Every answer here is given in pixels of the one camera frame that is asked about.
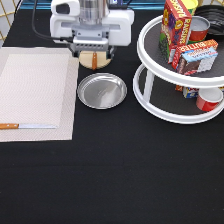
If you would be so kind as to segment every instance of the wire rack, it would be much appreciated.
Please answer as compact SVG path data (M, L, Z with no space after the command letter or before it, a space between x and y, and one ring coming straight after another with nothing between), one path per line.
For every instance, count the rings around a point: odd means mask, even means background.
M14 20L16 5L19 0L0 0L0 47L4 43Z
M211 5L213 4L214 1L220 3L222 6L224 6L224 0L223 1L221 1L221 0L212 0L211 1Z

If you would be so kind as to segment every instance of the food package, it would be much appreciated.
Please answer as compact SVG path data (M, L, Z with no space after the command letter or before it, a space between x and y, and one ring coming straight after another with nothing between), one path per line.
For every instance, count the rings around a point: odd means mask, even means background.
M210 70L218 53L212 47L207 49L190 50L181 55L177 73L191 75Z
M199 89L197 89L197 88L183 87L183 95L185 98L197 97L198 91L199 91Z
M210 48L213 47L214 50L217 50L218 47L218 43L215 40L207 40L207 41L203 41L203 42L199 42L199 43L195 43L195 44L189 44L186 46L181 46L178 47L176 49L174 58L173 58L173 62L172 62L172 66L174 69L177 69L181 54L186 52L186 51L190 51L190 50L198 50L198 49L206 49L206 48Z
M166 0L159 47L162 55L172 63L175 50L186 45L192 15L181 0Z

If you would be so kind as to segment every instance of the knife handle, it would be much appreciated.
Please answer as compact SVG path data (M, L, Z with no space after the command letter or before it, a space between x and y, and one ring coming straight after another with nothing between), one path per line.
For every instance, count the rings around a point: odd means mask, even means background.
M19 124L0 124L0 129L18 129Z
M95 71L97 69L97 53L93 53L92 69Z

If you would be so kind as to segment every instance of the product label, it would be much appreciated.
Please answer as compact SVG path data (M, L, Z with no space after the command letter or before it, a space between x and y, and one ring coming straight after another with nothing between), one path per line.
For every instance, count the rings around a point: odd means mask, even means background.
M172 63L176 48L186 44L191 19L181 0L166 0L159 47L168 63Z

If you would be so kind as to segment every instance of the red box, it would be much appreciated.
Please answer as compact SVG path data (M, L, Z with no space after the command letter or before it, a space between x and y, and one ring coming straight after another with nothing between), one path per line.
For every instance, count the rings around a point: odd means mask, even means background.
M215 40L207 40L207 41L203 41L203 42L199 42L199 43L195 43L195 44L189 44L186 46L181 46L178 47L176 49L174 58L173 58L173 62L172 62L172 66L174 69L177 69L181 54L186 52L186 51L190 51L190 50L198 50L198 49L206 49L206 48L210 48L213 47L214 50L217 49L218 47L218 43Z
M191 19L181 0L166 0L159 46L168 63L172 63L176 48L186 45Z

